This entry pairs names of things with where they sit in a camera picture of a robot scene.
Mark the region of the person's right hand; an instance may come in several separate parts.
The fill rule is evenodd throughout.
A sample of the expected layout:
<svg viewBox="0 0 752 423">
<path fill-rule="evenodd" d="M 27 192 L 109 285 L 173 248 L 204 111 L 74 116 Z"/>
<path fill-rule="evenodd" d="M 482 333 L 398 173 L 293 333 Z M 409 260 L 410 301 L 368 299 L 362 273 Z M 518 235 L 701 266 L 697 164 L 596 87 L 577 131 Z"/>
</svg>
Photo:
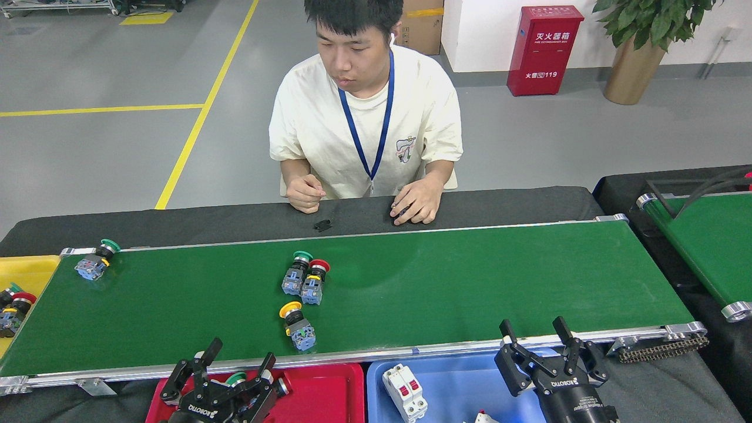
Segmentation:
<svg viewBox="0 0 752 423">
<path fill-rule="evenodd" d="M 287 183 L 289 203 L 304 214 L 316 213 L 326 195 L 322 183 L 313 174 L 295 177 Z"/>
</svg>

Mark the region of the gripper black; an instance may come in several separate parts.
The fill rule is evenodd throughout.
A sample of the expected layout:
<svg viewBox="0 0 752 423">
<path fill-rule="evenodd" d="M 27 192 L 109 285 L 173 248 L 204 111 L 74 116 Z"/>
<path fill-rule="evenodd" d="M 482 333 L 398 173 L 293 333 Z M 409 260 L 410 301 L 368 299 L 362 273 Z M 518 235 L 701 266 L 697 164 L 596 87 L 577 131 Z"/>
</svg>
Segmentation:
<svg viewBox="0 0 752 423">
<path fill-rule="evenodd" d="M 556 317 L 552 324 L 564 345 L 564 368 L 557 377 L 567 380 L 535 387 L 545 421 L 620 422 L 615 407 L 605 405 L 596 389 L 590 385 L 602 385 L 609 380 L 602 366 L 602 352 L 593 342 L 583 342 L 575 337 L 562 316 Z M 556 369 L 547 366 L 545 358 L 518 343 L 508 319 L 500 323 L 499 329 L 502 332 L 502 345 L 495 362 L 512 396 L 517 397 L 532 387 L 537 380 L 533 375 L 535 370 L 542 370 L 548 377 L 556 377 Z M 582 385 L 585 376 L 575 375 L 580 370 L 588 377 L 585 385 Z"/>
<path fill-rule="evenodd" d="M 204 394 L 207 388 L 202 388 L 202 385 L 209 381 L 207 368 L 221 348 L 222 340 L 214 338 L 204 351 L 177 362 L 159 394 L 165 404 L 178 405 L 168 422 L 263 422 L 263 412 L 269 412 L 278 399 L 278 383 L 272 373 L 276 357 L 272 352 L 266 354 L 255 373 L 242 377 L 239 372 L 234 374 L 234 398 L 222 404 L 215 404 L 213 400 L 199 404 L 193 394 L 181 399 L 184 386 L 191 377 L 199 394 Z"/>
</svg>

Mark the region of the person's left hand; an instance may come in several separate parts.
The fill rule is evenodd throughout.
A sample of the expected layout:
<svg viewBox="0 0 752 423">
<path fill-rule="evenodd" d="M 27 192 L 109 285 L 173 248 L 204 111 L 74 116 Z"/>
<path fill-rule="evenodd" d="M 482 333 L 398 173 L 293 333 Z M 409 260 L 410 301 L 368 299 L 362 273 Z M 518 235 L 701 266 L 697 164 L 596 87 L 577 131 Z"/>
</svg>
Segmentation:
<svg viewBox="0 0 752 423">
<path fill-rule="evenodd" d="M 407 184 L 393 200 L 390 217 L 393 224 L 430 224 L 436 218 L 444 190 L 439 177 L 428 174 Z"/>
</svg>

